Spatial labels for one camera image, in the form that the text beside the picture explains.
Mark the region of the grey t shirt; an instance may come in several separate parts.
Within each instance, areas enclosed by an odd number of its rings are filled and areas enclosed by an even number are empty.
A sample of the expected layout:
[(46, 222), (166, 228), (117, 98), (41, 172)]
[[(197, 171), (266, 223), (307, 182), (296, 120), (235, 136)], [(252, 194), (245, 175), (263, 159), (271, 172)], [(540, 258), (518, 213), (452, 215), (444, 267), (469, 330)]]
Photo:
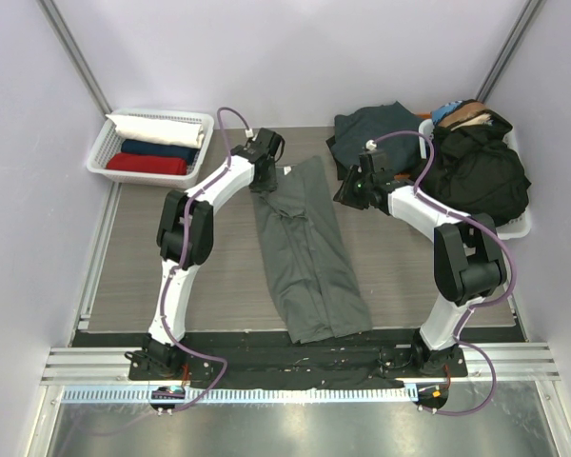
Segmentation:
[(372, 329), (318, 156), (277, 169), (277, 188), (251, 194), (266, 283), (294, 343)]

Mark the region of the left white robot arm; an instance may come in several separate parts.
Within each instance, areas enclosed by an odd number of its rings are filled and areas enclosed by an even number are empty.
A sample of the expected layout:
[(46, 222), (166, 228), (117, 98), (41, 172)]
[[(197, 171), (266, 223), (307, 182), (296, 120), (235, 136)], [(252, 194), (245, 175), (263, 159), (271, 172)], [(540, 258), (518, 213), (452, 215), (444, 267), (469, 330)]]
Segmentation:
[(276, 162), (285, 139), (271, 129), (246, 136), (206, 179), (166, 196), (156, 236), (162, 260), (160, 292), (141, 347), (125, 354), (131, 380), (171, 380), (183, 374), (192, 354), (179, 347), (186, 334), (188, 302), (195, 277), (213, 250), (218, 210), (243, 188), (277, 188)]

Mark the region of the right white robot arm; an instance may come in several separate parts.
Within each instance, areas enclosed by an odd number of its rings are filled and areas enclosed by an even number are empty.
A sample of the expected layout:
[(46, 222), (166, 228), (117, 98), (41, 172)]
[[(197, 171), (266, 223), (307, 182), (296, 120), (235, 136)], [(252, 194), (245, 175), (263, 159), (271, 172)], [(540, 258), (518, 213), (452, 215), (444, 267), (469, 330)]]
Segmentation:
[(415, 331), (409, 365), (423, 376), (438, 374), (454, 358), (474, 307), (505, 282), (502, 246), (492, 219), (448, 209), (398, 179), (386, 152), (379, 149), (359, 155), (359, 164), (349, 168), (334, 200), (355, 209), (378, 209), (432, 242), (439, 295), (429, 317)]

